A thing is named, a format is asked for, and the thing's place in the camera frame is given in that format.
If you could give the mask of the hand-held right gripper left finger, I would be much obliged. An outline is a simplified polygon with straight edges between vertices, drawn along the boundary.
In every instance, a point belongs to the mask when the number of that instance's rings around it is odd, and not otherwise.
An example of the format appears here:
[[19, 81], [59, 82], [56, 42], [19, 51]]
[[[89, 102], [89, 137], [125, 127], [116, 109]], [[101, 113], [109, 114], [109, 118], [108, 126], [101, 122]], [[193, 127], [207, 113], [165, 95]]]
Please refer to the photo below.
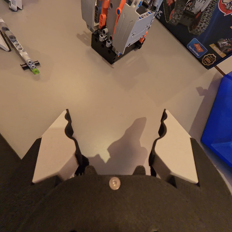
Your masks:
[[65, 109], [41, 137], [34, 184], [54, 176], [66, 181], [83, 166], [83, 155], [73, 134], [71, 116]]

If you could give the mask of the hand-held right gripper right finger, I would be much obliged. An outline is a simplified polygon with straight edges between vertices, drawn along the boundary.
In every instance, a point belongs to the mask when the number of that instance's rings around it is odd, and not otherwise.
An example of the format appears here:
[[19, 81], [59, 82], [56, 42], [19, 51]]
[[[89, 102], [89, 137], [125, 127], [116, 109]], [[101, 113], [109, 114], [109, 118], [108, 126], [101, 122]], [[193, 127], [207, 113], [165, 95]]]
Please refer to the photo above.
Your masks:
[[149, 155], [151, 175], [167, 182], [178, 177], [197, 184], [191, 136], [167, 109], [163, 111], [158, 135]]

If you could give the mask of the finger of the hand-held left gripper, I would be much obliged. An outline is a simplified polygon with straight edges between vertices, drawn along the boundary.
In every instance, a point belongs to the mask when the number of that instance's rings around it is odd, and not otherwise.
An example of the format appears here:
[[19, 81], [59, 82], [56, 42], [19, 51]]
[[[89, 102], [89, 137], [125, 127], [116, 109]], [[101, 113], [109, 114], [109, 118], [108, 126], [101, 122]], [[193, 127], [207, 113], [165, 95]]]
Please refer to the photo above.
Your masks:
[[8, 0], [8, 4], [13, 11], [22, 10], [22, 0]]
[[11, 52], [8, 38], [5, 35], [5, 33], [2, 32], [2, 30], [0, 30], [0, 48], [7, 51], [7, 52]]

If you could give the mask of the grey brick beam with holes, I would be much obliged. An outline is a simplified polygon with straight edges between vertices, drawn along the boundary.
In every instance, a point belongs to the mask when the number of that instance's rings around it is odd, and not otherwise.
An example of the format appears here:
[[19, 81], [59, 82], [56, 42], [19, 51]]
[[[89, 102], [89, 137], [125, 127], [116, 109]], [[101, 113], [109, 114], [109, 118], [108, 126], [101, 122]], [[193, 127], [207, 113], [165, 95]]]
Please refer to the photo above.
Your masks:
[[4, 22], [2, 18], [0, 18], [0, 30], [5, 36], [5, 38], [13, 45], [13, 47], [17, 50], [17, 52], [21, 55], [23, 60], [29, 64], [32, 63], [31, 58], [29, 57], [28, 53], [25, 51], [23, 46], [17, 40], [16, 36], [10, 31], [8, 25]]

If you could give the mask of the black cross axle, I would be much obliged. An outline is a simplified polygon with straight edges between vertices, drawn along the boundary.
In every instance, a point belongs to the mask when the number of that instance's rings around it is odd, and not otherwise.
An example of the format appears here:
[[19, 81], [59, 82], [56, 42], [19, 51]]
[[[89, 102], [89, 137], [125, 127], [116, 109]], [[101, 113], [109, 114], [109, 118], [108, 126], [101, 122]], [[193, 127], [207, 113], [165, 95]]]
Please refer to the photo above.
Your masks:
[[[35, 61], [35, 62], [33, 62], [33, 64], [34, 64], [34, 66], [35, 66], [35, 67], [36, 67], [36, 66], [40, 66], [39, 61]], [[31, 69], [31, 68], [28, 66], [28, 64], [27, 64], [27, 63], [22, 64], [22, 65], [20, 65], [20, 66], [21, 66], [21, 68], [22, 68], [23, 70]]]

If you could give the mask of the blue plastic bin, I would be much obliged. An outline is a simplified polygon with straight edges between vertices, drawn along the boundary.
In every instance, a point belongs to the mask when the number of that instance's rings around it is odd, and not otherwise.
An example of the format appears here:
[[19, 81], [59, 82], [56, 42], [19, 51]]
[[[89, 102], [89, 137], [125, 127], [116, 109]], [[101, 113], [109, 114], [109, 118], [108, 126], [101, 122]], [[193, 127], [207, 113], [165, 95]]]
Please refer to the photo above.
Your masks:
[[232, 167], [232, 72], [221, 80], [201, 142]]

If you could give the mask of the grey orange brick model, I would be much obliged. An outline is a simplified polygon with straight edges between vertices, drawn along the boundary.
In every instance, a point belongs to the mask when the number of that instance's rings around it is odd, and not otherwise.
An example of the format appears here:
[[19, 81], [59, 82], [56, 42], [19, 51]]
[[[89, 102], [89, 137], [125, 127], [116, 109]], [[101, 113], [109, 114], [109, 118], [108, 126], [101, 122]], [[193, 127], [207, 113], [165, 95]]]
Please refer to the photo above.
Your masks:
[[109, 64], [140, 49], [162, 0], [81, 0], [91, 47]]

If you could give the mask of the printed toy box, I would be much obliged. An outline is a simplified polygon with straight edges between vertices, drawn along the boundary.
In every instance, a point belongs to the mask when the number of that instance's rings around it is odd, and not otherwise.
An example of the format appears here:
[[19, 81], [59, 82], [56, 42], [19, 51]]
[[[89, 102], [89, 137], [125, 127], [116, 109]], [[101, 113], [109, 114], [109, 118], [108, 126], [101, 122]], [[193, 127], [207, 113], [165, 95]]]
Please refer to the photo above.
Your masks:
[[231, 0], [161, 0], [157, 20], [204, 66], [232, 55]]

